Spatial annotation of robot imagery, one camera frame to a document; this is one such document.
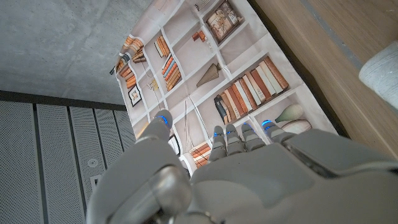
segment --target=white cylindrical object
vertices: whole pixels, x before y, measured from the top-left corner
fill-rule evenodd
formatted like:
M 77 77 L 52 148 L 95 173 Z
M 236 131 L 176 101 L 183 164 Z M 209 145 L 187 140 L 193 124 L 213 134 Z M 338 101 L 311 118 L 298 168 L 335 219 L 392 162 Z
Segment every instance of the white cylindrical object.
M 359 79 L 398 110 L 398 41 L 368 60 Z

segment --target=picture frame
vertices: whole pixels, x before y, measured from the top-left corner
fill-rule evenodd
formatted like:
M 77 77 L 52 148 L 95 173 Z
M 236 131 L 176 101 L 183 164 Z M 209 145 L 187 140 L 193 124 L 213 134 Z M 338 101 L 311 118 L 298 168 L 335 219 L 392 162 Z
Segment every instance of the picture frame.
M 129 91 L 129 97 L 132 103 L 132 106 L 136 106 L 141 100 L 141 92 L 138 89 L 138 86 L 135 85 L 130 91 Z
M 175 134 L 170 136 L 169 145 L 173 148 L 175 154 L 177 156 L 180 156 L 181 148 L 180 148 L 180 144 L 178 143 L 178 140 L 177 140 L 177 137 L 175 136 Z

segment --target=wooden surface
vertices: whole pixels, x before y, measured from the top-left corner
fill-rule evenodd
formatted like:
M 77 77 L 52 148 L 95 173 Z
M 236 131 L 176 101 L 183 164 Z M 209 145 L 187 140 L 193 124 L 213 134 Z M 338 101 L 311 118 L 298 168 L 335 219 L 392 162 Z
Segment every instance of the wooden surface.
M 314 13 L 299 0 L 253 2 L 270 20 L 266 27 L 276 27 L 277 35 L 289 46 L 287 51 L 291 50 L 312 74 L 316 81 L 312 85 L 319 86 L 350 138 L 398 159 L 398 114 L 360 82 L 358 67 L 314 18 Z M 362 64 L 398 38 L 396 0 L 307 3 Z

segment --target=metal wall panel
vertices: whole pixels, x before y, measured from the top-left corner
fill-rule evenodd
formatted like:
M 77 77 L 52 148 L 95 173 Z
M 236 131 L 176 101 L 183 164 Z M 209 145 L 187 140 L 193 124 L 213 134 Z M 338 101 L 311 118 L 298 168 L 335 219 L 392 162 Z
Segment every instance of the metal wall panel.
M 106 165 L 109 168 L 109 166 L 111 166 L 123 153 L 118 129 L 111 110 L 95 109 L 95 114 Z
M 43 223 L 32 104 L 0 101 L 0 223 Z
M 127 111 L 114 111 L 116 122 L 120 132 L 120 138 L 122 139 L 122 145 L 124 150 L 128 150 L 136 142 L 134 131 L 132 130 L 129 114 Z
M 84 223 L 67 108 L 37 105 L 37 118 L 49 223 Z
M 91 178 L 105 171 L 100 139 L 91 108 L 70 107 L 76 151 L 79 158 L 81 181 L 86 203 L 93 192 Z

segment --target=concrete ceiling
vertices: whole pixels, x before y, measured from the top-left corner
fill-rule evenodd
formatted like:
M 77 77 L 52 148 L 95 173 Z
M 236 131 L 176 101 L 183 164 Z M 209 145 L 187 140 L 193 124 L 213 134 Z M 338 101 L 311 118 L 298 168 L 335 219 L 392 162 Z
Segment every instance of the concrete ceiling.
M 109 74 L 145 0 L 2 0 L 0 90 L 124 104 Z

